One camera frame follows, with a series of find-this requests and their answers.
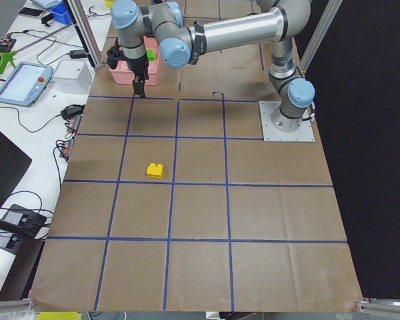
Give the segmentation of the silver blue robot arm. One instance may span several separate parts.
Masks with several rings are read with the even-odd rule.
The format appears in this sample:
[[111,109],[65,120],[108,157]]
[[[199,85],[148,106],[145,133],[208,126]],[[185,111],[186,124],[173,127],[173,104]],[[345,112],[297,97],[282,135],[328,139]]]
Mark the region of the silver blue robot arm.
[[268,78],[282,98],[280,114],[300,119],[313,102],[315,88],[297,69],[292,40],[309,20],[310,2],[258,1],[258,5],[260,14],[184,27],[180,6],[174,1],[144,7],[134,1],[116,1],[110,14],[117,39],[107,52],[107,64],[115,69],[119,61],[126,62],[134,74],[135,94],[144,97],[149,78],[146,37],[156,40],[162,60],[174,69],[196,65],[206,53],[269,41]]

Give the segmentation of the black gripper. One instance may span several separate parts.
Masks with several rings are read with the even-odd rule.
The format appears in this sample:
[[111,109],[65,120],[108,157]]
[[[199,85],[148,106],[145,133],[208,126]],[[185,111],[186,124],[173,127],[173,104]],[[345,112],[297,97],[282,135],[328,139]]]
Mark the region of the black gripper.
[[134,73],[135,78],[133,80],[134,94],[140,97],[146,97],[145,94],[145,80],[149,78],[148,68],[149,60],[147,55],[142,55],[136,59],[127,59],[126,61],[128,68]]

